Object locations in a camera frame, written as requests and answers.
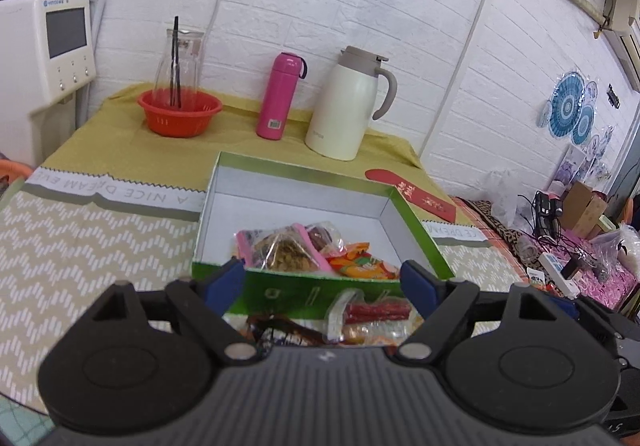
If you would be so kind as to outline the orange-edged nut snack bag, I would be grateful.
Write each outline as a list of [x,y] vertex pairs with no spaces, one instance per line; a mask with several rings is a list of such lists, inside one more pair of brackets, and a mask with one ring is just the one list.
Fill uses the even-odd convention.
[[284,316],[248,316],[240,333],[260,348],[273,346],[318,348],[326,345],[326,337],[322,332],[299,325]]

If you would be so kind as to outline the red sausage sticks pack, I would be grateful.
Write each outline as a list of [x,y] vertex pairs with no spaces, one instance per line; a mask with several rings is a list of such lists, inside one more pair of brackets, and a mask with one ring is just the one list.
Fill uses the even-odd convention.
[[383,296],[368,303],[363,292],[341,292],[326,313],[326,340],[346,346],[392,346],[408,338],[421,317],[406,299]]

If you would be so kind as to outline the orange apple chips bag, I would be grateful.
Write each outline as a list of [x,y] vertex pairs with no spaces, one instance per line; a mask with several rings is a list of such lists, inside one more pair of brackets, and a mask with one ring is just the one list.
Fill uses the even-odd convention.
[[330,251],[326,262],[335,273],[354,279],[397,280],[399,268],[369,253],[367,242],[346,244],[344,248]]

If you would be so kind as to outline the pink-edged nut snack bag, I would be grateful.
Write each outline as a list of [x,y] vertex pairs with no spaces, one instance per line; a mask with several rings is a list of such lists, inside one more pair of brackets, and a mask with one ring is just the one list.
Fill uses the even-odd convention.
[[239,258],[249,268],[278,273],[331,273],[301,224],[244,229],[235,234]]

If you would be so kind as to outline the dried dates clear bag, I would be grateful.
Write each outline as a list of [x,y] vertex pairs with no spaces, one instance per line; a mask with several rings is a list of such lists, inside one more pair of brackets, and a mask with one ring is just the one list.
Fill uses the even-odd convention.
[[330,222],[309,224],[305,230],[314,248],[325,258],[340,255],[346,250],[345,240]]

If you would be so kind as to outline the red envelope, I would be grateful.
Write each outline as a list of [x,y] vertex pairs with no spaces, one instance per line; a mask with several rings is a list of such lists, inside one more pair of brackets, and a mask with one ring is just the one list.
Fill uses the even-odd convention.
[[394,186],[408,203],[444,222],[454,224],[457,221],[457,209],[451,202],[436,197],[392,171],[370,169],[364,175],[368,180]]

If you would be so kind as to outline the green cardboard box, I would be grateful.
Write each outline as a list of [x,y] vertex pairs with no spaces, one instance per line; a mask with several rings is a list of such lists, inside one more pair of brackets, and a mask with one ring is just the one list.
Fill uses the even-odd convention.
[[310,253],[317,251],[314,241],[327,236],[331,248],[367,244],[370,255],[392,267],[413,260],[439,279],[454,274],[397,188],[242,154],[218,154],[191,273],[204,279],[229,258],[243,260],[246,276],[230,308],[233,313],[320,319],[346,289],[360,291],[369,301],[400,296],[396,279],[349,278],[324,264],[306,272],[293,253],[287,255],[288,266],[265,265],[266,244],[285,232]]

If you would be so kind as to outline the clear plastic bag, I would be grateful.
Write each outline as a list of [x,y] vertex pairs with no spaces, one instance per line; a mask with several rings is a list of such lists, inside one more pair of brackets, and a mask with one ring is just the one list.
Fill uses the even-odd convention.
[[521,221],[523,199],[518,174],[511,169],[491,170],[483,182],[483,196],[490,204],[490,215],[508,229]]

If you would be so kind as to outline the patterned tablecloth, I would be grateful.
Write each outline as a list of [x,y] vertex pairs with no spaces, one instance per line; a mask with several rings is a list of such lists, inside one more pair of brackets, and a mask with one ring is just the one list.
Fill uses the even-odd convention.
[[1,431],[12,445],[35,444],[51,427],[36,388],[38,366],[55,341],[113,281],[157,289],[190,270],[198,220],[111,208],[115,187],[201,200],[223,151],[362,177],[392,171],[432,195],[412,146],[371,131],[352,162],[325,159],[304,144],[308,114],[296,111],[282,140],[255,135],[254,102],[228,96],[201,136],[173,140],[152,133],[137,100],[139,85],[107,99],[30,184],[1,200]]

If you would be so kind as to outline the cream thermal carafe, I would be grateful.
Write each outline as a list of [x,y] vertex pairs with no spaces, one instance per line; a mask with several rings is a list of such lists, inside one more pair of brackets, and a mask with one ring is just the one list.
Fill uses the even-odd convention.
[[352,161],[371,120],[384,117],[397,79],[382,66],[388,58],[349,45],[341,50],[316,102],[305,144],[317,154]]

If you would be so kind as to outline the black straw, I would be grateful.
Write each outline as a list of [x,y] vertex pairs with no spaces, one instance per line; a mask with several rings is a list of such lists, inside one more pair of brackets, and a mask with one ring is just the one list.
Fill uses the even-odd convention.
[[179,17],[174,17],[171,30],[171,58],[170,58],[170,106],[181,108],[180,62],[179,62]]

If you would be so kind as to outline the blue paper fan decoration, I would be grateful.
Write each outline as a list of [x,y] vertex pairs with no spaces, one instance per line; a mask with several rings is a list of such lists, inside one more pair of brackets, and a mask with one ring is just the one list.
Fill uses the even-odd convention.
[[577,70],[564,73],[539,111],[536,125],[555,138],[569,137],[575,146],[585,145],[596,118],[599,87]]

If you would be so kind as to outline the orange plastic basin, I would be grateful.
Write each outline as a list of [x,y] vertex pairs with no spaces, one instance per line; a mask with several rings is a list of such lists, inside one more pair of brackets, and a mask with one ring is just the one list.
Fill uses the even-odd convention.
[[0,160],[0,178],[2,184],[12,184],[20,178],[27,180],[32,175],[32,168],[26,164],[8,159]]

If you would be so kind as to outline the pink thermos bottle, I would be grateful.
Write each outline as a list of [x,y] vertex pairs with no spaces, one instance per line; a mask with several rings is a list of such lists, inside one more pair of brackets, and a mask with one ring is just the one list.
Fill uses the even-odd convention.
[[256,134],[266,140],[280,140],[299,80],[305,80],[308,66],[303,57],[280,53],[274,58]]

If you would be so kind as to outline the glass carafe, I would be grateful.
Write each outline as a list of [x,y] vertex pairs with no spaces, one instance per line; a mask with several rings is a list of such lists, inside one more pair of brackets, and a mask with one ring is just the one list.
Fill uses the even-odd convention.
[[166,30],[165,47],[152,93],[154,106],[179,111],[195,110],[203,39],[201,31]]

